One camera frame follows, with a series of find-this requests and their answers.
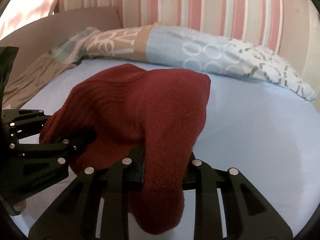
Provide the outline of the patterned blue brown duvet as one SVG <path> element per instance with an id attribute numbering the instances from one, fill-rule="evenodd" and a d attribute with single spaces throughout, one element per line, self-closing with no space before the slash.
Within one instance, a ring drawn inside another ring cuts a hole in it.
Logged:
<path id="1" fill-rule="evenodd" d="M 95 31 L 83 46 L 87 57 L 113 57 L 230 77 L 247 77 L 286 88 L 312 102 L 316 93 L 269 48 L 189 28 L 145 25 Z"/>

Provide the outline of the light blue bed sheet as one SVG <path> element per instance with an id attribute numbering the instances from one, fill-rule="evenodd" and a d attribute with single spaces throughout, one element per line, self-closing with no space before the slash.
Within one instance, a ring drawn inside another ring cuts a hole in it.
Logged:
<path id="1" fill-rule="evenodd" d="M 92 75 L 121 64 L 117 60 L 83 60 L 34 96 L 23 109 L 52 115 L 71 89 Z M 162 66 L 130 62 L 146 70 Z M 319 113 L 295 93 L 265 82 L 208 74 L 210 100 L 205 128 L 194 154 L 211 167 L 236 167 L 273 205 L 296 236 L 319 205 Z M 27 208 L 12 217 L 28 235 L 30 227 L 75 178 L 27 199 Z M 129 215 L 130 239 L 193 239 L 194 191 L 187 191 L 178 227 L 155 236 L 144 232 Z"/>

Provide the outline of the bright pink curtain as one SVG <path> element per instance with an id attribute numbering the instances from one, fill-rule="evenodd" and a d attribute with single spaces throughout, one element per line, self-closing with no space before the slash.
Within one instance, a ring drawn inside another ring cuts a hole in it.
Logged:
<path id="1" fill-rule="evenodd" d="M 1 15 L 1 39 L 31 22 L 52 16 L 57 0 L 10 0 Z"/>

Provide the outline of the folded brown garment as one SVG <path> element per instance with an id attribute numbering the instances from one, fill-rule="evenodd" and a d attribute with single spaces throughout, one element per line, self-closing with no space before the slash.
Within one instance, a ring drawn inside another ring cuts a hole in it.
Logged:
<path id="1" fill-rule="evenodd" d="M 76 64 L 57 61 L 50 53 L 38 57 L 29 67 L 4 89 L 3 109 L 19 109 L 43 87 Z"/>

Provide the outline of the red knit sweater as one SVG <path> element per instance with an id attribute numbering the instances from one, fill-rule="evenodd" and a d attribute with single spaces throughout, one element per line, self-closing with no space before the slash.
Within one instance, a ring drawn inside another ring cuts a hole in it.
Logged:
<path id="1" fill-rule="evenodd" d="M 187 69 L 144 70 L 122 64 L 76 85 L 44 125 L 39 142 L 58 142 L 80 128 L 96 140 L 71 168 L 102 170 L 144 148 L 144 185 L 129 195 L 129 211 L 147 233 L 178 226 L 182 181 L 193 147 L 206 122 L 210 78 Z"/>

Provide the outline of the plaid green pink pillow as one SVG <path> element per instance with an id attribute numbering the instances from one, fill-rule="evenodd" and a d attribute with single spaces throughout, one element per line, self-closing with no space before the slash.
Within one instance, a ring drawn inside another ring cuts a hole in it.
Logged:
<path id="1" fill-rule="evenodd" d="M 83 56 L 83 46 L 92 36 L 100 33 L 100 30 L 88 27 L 83 31 L 77 32 L 63 44 L 54 47 L 51 55 L 56 61 L 64 64 L 72 64 L 80 61 Z"/>

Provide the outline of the pink upholstered headboard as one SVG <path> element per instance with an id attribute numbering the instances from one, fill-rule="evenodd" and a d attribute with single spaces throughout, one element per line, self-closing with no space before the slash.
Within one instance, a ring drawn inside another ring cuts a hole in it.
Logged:
<path id="1" fill-rule="evenodd" d="M 13 31 L 1 46 L 18 47 L 8 84 L 18 78 L 43 53 L 63 44 L 87 27 L 106 31 L 121 28 L 115 7 L 74 9 L 47 16 Z"/>

